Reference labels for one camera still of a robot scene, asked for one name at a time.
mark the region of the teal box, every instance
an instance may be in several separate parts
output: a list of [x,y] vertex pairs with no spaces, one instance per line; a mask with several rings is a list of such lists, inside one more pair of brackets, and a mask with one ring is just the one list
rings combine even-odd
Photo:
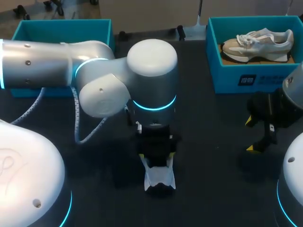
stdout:
[[[291,55],[295,64],[223,65],[218,44],[263,28],[273,32],[293,31]],[[216,93],[272,92],[303,61],[303,23],[297,16],[212,17],[208,20],[206,54]],[[243,78],[253,82],[243,86],[240,83]]]
[[[106,43],[113,51],[115,40],[110,19],[93,20],[23,20],[12,40],[43,43],[78,43],[97,40]],[[12,89],[14,97],[37,97],[39,89]],[[69,88],[48,88],[48,97],[70,97]]]

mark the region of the black table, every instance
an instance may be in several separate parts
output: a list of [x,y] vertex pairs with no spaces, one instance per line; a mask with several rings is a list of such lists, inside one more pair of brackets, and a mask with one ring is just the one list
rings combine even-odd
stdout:
[[[134,42],[120,43],[117,57]],[[73,140],[72,98],[45,98],[20,126],[46,136],[59,149],[73,191],[77,227],[239,226],[275,227],[272,206],[284,154],[303,122],[281,130],[278,146],[252,158],[252,173],[237,166],[238,156],[262,136],[263,126],[244,126],[249,95],[215,95],[205,42],[172,42],[179,57],[180,88],[172,128],[183,138],[175,155],[176,193],[152,198],[144,192],[144,168],[129,141],[134,129],[126,116],[111,117],[83,146]],[[0,91],[0,118],[12,121],[33,99]],[[81,113],[81,134],[99,120]]]

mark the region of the glowing blue light ring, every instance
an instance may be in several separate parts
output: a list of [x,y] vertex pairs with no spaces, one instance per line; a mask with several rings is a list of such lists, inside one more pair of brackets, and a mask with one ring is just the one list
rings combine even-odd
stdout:
[[3,80],[3,39],[0,39],[0,87],[4,89]]
[[87,64],[87,63],[89,63],[89,62],[91,62],[91,61],[99,61],[99,60],[108,60],[108,59],[106,59],[106,58],[92,58],[92,59],[86,60],[85,62],[82,62],[81,65],[79,65],[79,67],[76,69],[75,77],[77,76],[78,71],[80,70],[80,68],[81,68],[83,65],[85,65],[85,64]]
[[143,110],[148,110],[148,111],[159,111],[159,110],[164,110],[166,109],[167,107],[169,107],[170,105],[172,105],[174,103],[174,101],[176,100],[177,96],[174,97],[174,99],[168,103],[167,105],[165,106],[162,106],[162,107],[159,107],[159,108],[147,108],[147,107],[144,107],[144,106],[141,106],[140,104],[136,103],[134,100],[133,102],[141,109]]
[[278,197],[278,201],[279,201],[281,210],[283,211],[285,217],[287,217],[287,219],[290,221],[290,223],[292,223],[294,227],[298,227],[298,226],[296,226],[296,225],[294,224],[294,222],[288,217],[288,215],[286,214],[286,212],[284,211],[284,209],[283,209],[283,207],[282,207],[282,204],[281,204],[280,199],[279,199],[278,184],[279,184],[279,181],[278,181],[278,183],[276,184],[276,195],[277,195],[277,197]]
[[70,211],[71,211],[71,203],[72,203],[72,192],[71,192],[71,202],[70,202],[70,207],[68,208],[68,211],[67,211],[67,214],[65,216],[65,219],[63,220],[63,222],[61,223],[61,225],[59,227],[62,227],[64,225],[64,223],[66,222],[69,214],[70,214]]

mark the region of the white sneaker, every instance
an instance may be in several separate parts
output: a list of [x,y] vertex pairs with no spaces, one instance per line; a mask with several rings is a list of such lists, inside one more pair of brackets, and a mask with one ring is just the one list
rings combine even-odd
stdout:
[[294,34],[286,32],[271,32],[267,28],[237,35],[236,39],[224,42],[222,52],[228,57],[248,62],[254,57],[263,57],[270,61],[288,61],[287,53],[294,44]]

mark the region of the cable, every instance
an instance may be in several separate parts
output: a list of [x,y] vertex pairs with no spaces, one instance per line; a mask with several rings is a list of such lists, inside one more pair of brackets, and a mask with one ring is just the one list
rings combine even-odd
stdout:
[[[42,88],[40,91],[39,96],[37,99],[34,101],[34,103],[31,105],[31,107],[24,113],[22,114],[19,118],[14,120],[11,124],[16,125],[20,123],[22,120],[24,120],[38,105],[38,103],[41,101],[44,93],[45,93],[46,88]],[[79,105],[79,98],[77,91],[74,87],[71,87],[72,94],[74,96],[74,102],[75,102],[75,131],[74,131],[74,136],[75,136],[75,142],[77,144],[84,144],[87,142],[96,132],[98,129],[101,128],[101,126],[104,124],[104,122],[107,120],[107,118],[103,118],[102,121],[97,125],[97,127],[83,140],[79,139],[79,126],[80,126],[80,105]]]
[[80,126],[80,107],[79,107],[79,98],[77,91],[74,87],[71,87],[72,94],[74,96],[75,101],[75,142],[77,144],[84,144],[87,142],[96,132],[98,129],[101,128],[101,126],[104,124],[104,122],[107,120],[107,118],[103,118],[102,121],[97,125],[97,127],[91,131],[91,133],[83,140],[79,139],[79,126]]
[[19,122],[21,122],[24,118],[26,118],[38,105],[38,103],[41,101],[44,93],[45,93],[46,88],[42,88],[40,91],[40,94],[38,95],[37,99],[34,101],[34,103],[31,105],[31,107],[26,110],[26,112],[24,114],[22,114],[20,117],[18,117],[16,120],[14,120],[13,122],[11,122],[11,124],[16,125]]

